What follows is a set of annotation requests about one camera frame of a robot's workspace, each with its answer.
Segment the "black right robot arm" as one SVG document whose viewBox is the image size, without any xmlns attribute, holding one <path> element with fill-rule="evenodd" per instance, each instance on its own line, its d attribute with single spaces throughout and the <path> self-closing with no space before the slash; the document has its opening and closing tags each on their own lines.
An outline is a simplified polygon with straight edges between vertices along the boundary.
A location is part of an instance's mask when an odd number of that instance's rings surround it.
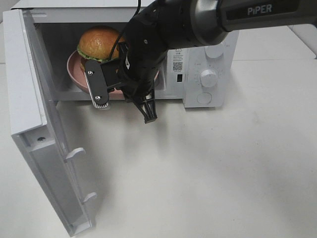
<svg viewBox="0 0 317 238">
<path fill-rule="evenodd" d="M 129 20 L 117 45 L 128 82 L 121 91 L 153 122 L 154 78 L 169 50 L 217 45 L 235 30 L 316 23 L 314 0 L 156 0 Z"/>
</svg>

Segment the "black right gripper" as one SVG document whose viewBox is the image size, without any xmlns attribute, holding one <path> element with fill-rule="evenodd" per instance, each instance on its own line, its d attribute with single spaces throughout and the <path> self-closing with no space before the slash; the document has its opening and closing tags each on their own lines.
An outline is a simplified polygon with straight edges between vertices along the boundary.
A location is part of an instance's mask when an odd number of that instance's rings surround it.
<svg viewBox="0 0 317 238">
<path fill-rule="evenodd" d="M 144 117 L 144 123 L 154 122 L 156 113 L 156 99 L 154 78 L 165 59 L 164 43 L 137 43 L 129 45 L 127 42 L 118 43 L 119 63 L 116 74 L 124 83 L 120 90 L 127 96 L 133 96 L 132 102 Z"/>
</svg>

